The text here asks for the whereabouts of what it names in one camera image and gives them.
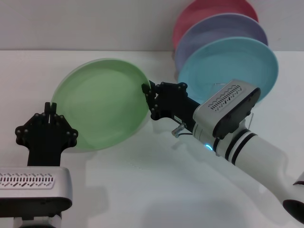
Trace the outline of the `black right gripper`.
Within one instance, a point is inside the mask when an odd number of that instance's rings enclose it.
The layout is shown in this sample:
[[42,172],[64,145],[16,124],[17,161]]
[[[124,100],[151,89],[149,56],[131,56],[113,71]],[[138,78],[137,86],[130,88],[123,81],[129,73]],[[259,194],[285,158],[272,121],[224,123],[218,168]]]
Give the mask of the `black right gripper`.
[[193,131],[195,121],[193,114],[199,103],[187,96],[186,83],[142,84],[142,92],[153,120],[170,118],[179,124],[186,124],[188,131]]

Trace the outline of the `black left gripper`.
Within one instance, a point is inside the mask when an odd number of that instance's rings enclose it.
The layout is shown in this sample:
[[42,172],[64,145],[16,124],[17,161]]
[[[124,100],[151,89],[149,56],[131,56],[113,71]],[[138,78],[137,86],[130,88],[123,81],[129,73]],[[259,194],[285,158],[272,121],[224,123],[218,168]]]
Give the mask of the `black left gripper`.
[[35,113],[24,125],[18,126],[15,135],[18,145],[25,145],[27,136],[28,166],[59,166],[63,148],[77,145],[78,131],[64,115],[57,114],[56,103],[45,102],[44,112]]

